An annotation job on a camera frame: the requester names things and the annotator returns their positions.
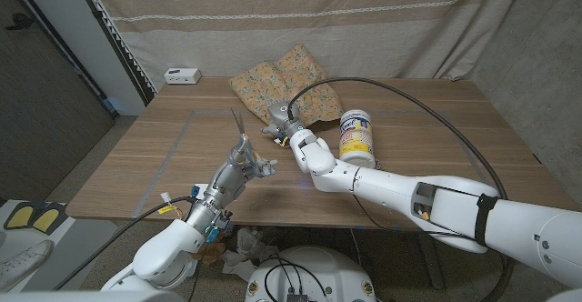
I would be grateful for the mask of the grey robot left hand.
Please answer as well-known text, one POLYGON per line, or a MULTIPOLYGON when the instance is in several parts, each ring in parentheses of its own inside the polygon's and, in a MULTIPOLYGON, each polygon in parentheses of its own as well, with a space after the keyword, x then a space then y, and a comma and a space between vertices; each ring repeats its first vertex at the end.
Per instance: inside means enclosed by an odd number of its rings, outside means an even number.
POLYGON ((241 134, 238 143, 227 154, 226 161, 213 174, 204 197, 195 203, 187 224, 207 236, 212 229, 228 227, 232 212, 226 207, 245 190, 246 183, 255 177, 276 173, 276 159, 261 157, 252 147, 247 134, 241 134))

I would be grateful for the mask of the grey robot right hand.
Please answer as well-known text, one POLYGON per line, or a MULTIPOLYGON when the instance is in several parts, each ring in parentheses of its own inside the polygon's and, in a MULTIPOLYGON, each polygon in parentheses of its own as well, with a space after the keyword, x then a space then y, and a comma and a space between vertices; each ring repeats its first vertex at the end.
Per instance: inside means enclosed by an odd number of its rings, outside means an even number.
POLYGON ((267 114, 270 123, 261 129, 263 134, 279 138, 292 137, 296 132, 306 128, 300 118, 298 106, 290 106, 285 99, 276 99, 268 103, 267 114))

